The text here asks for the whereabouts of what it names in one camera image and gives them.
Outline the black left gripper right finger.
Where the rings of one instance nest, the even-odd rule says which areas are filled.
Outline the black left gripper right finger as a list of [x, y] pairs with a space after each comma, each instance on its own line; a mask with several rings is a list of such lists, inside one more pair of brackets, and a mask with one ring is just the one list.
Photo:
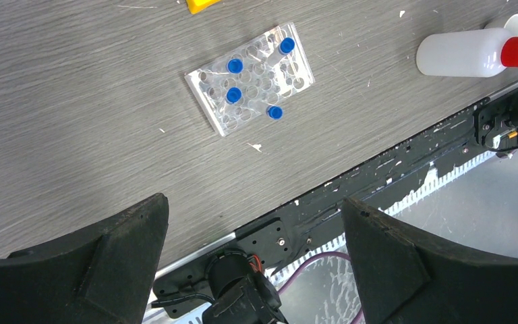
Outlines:
[[441, 238], [355, 198], [341, 214], [367, 323], [518, 323], [518, 259]]

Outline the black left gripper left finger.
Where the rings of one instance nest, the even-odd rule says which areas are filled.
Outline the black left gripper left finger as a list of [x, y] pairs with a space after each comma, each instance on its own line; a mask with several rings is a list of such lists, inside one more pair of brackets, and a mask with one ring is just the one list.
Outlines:
[[140, 323], [168, 220], [156, 193], [0, 259], [0, 323]]

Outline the blue capped tube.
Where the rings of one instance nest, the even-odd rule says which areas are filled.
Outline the blue capped tube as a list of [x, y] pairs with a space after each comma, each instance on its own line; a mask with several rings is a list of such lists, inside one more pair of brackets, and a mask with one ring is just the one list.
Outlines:
[[230, 104], [234, 104], [238, 102], [242, 97], [242, 92], [238, 87], [231, 87], [227, 90], [227, 93], [225, 95], [226, 102]]
[[252, 108], [273, 120], [282, 119], [284, 116], [284, 111], [280, 106], [270, 103], [257, 101], [252, 105]]
[[284, 38], [278, 47], [273, 51], [273, 53], [269, 56], [269, 60], [273, 62], [273, 64], [276, 64], [280, 60], [282, 60], [284, 57], [286, 57], [288, 54], [290, 54], [295, 48], [295, 41], [290, 38], [286, 37]]
[[244, 68], [243, 61], [241, 59], [230, 59], [226, 68], [230, 74], [240, 74]]

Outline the small white cup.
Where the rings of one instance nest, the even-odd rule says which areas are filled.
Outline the small white cup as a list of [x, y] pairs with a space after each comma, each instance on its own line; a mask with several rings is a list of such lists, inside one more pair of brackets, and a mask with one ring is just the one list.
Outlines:
[[484, 26], [484, 29], [489, 28], [504, 28], [513, 36], [518, 36], [518, 13], [493, 19]]

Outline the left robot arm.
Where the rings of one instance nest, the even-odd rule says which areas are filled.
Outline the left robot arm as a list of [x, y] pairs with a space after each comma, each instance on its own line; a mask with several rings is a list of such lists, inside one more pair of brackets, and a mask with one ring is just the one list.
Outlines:
[[[0, 259], [0, 323], [139, 323], [168, 229], [161, 193]], [[367, 323], [518, 323], [518, 259], [344, 200], [347, 259]], [[245, 253], [211, 260], [204, 323], [284, 323], [280, 292]]]

